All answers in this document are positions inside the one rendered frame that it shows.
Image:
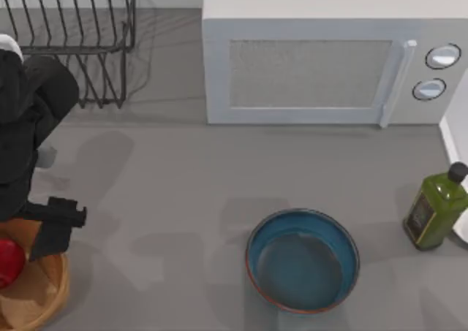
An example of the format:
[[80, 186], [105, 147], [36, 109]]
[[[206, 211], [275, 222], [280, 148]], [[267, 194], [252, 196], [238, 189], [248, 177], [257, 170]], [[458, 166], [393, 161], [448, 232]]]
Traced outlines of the red apple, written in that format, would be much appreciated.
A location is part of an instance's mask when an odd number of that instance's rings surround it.
[[8, 287], [18, 278], [25, 263], [23, 248], [8, 237], [0, 237], [0, 289]]

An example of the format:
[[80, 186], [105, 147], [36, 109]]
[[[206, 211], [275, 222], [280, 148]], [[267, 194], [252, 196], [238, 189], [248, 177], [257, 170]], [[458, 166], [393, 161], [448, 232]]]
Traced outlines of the microwave oven door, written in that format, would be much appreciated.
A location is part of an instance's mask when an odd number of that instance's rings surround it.
[[204, 19], [208, 121], [379, 125], [409, 39], [380, 21]]

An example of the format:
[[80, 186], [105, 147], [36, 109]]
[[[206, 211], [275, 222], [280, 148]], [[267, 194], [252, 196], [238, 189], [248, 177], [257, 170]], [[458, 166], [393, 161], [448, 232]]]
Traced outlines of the green bottle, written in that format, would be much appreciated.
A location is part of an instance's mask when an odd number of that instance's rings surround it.
[[468, 192], [462, 182], [468, 165], [461, 161], [447, 172], [423, 179], [419, 192], [403, 220], [410, 241], [420, 251], [430, 251], [443, 244], [461, 214], [468, 209]]

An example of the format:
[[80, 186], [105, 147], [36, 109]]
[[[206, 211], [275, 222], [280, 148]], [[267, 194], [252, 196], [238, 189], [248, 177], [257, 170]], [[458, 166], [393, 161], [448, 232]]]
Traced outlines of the wooden basket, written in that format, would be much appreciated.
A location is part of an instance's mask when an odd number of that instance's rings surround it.
[[14, 240], [26, 255], [18, 278], [0, 289], [0, 331], [39, 331], [61, 310], [69, 296], [65, 252], [29, 261], [41, 223], [21, 218], [0, 221], [0, 237]]

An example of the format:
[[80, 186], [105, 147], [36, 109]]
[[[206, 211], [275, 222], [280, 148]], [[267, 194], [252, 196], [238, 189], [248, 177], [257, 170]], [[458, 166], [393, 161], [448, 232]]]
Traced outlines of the pale microwave oven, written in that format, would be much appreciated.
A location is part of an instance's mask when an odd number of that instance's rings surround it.
[[[212, 18], [380, 21], [413, 33], [418, 47], [389, 126], [439, 123], [468, 72], [468, 0], [203, 0], [202, 29]], [[427, 53], [447, 44], [460, 47], [458, 62], [441, 70], [426, 66]], [[434, 78], [445, 81], [443, 95], [415, 99], [414, 86]]]

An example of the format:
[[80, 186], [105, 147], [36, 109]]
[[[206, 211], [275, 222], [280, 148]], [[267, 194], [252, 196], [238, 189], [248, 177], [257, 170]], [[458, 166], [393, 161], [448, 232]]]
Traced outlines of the blue bowl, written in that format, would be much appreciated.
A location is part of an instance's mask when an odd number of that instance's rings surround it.
[[249, 235], [244, 260], [257, 293], [296, 314], [324, 313], [343, 303], [361, 268], [348, 230], [329, 215], [306, 208], [265, 217]]

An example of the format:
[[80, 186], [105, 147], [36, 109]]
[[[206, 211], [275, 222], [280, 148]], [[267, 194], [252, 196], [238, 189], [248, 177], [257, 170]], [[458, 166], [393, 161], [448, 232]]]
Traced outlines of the large microwave knob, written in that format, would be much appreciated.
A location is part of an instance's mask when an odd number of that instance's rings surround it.
[[431, 49], [426, 55], [426, 66], [434, 70], [447, 69], [458, 62], [461, 49], [454, 44], [447, 44]]

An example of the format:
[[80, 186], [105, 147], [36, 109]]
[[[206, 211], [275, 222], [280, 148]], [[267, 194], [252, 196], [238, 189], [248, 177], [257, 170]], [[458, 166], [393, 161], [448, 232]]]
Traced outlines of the small microwave knob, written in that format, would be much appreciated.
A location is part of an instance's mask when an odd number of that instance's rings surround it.
[[445, 89], [445, 81], [439, 78], [434, 78], [418, 82], [412, 90], [412, 95], [415, 99], [420, 101], [431, 101], [443, 95]]

